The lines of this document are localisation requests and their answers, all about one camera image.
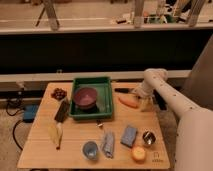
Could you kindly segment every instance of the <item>orange carrot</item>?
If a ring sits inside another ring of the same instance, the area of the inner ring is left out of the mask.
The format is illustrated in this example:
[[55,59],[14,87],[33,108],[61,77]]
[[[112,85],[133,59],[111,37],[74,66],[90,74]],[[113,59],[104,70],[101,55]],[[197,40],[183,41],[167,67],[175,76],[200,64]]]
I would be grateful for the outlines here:
[[121,97],[118,97],[118,100],[126,106],[129,106],[129,107],[132,107],[132,108],[138,108],[139,107],[137,102],[129,101],[129,100],[123,99]]

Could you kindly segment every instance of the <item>wooden table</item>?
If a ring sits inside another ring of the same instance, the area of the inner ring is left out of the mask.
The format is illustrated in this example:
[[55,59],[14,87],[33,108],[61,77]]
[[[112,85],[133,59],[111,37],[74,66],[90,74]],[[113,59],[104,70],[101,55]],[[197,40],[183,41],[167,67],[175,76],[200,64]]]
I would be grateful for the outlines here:
[[[112,88],[135,87],[137,83],[112,83]],[[82,154],[83,145],[93,140],[100,145],[103,130],[95,121],[76,122],[67,118],[63,123],[61,149],[56,150],[48,135],[48,125],[54,122],[59,102],[51,98],[51,93],[58,87],[68,92],[70,99],[72,83],[50,83],[41,101],[36,118],[18,162],[18,168],[87,168],[87,169],[167,169],[170,167],[167,151],[155,111],[141,112],[121,104],[118,96],[128,94],[113,91],[113,119],[102,120],[105,131],[115,133],[114,158],[109,159],[99,151],[97,162],[87,160]],[[149,130],[156,135],[156,142],[151,148],[145,148],[147,157],[143,163],[136,163],[131,158],[131,149],[120,143],[127,125],[138,129],[135,144],[142,145],[142,134]]]

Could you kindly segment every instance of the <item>purple bowl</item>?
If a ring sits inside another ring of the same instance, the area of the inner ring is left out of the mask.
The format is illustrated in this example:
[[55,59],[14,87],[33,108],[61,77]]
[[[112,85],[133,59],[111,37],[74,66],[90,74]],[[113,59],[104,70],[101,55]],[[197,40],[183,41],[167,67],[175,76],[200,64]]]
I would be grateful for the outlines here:
[[91,87],[83,87],[74,93],[73,101],[82,110],[91,109],[96,105],[97,91]]

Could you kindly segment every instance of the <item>blue block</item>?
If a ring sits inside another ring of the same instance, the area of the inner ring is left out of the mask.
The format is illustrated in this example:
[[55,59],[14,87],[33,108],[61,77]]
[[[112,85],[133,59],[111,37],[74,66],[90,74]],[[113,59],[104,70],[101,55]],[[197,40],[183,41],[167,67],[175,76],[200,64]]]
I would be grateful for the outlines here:
[[39,105],[28,105],[25,107],[23,121],[31,123],[34,121]]

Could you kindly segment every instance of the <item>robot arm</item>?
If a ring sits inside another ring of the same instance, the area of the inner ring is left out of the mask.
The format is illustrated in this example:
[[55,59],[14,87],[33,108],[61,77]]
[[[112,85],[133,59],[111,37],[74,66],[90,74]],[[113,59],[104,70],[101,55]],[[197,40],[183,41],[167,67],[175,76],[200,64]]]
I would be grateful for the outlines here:
[[199,105],[165,82],[167,74],[165,69],[145,70],[144,81],[133,92],[141,98],[147,98],[152,95],[153,89],[155,89],[179,118],[187,111],[198,108]]
[[141,98],[155,89],[179,116],[175,171],[213,170],[213,111],[205,109],[165,82],[167,71],[147,69],[144,81],[133,92]]

